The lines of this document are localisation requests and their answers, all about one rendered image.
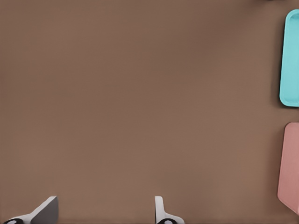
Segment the pink box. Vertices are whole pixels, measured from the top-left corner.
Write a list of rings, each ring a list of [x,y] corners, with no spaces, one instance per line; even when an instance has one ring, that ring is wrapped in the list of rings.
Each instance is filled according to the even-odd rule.
[[[285,127],[278,181],[278,198],[299,216],[298,122],[290,122]]]

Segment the pale blue-green tray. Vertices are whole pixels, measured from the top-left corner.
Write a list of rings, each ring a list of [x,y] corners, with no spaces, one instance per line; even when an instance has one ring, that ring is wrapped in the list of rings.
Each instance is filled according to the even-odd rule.
[[[279,98],[285,106],[299,107],[299,9],[285,19]]]

